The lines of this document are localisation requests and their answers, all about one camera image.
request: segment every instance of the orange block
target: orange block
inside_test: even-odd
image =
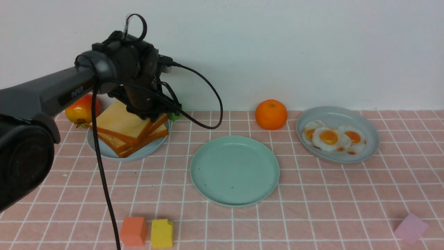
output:
[[[148,225],[144,217],[126,217],[120,231],[120,239],[125,246],[143,246],[147,237]]]

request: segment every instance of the egg yolk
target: egg yolk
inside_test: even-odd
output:
[[[314,129],[310,129],[308,130],[305,134],[307,136],[307,138],[311,141],[313,138],[313,133],[314,133]]]
[[[319,138],[327,145],[333,145],[337,143],[337,135],[331,130],[326,130],[319,135]]]
[[[344,134],[346,134],[350,139],[352,139],[353,143],[359,143],[361,141],[361,137],[356,132],[347,131]]]

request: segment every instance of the yellow block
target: yellow block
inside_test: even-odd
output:
[[[168,219],[153,220],[151,226],[151,247],[153,249],[173,247],[173,223]]]

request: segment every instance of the pink block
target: pink block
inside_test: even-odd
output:
[[[428,229],[428,224],[414,214],[409,214],[396,228],[395,235],[413,245]]]

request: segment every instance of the orange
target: orange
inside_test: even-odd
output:
[[[277,100],[266,100],[256,108],[256,122],[263,129],[282,128],[287,122],[287,108]]]

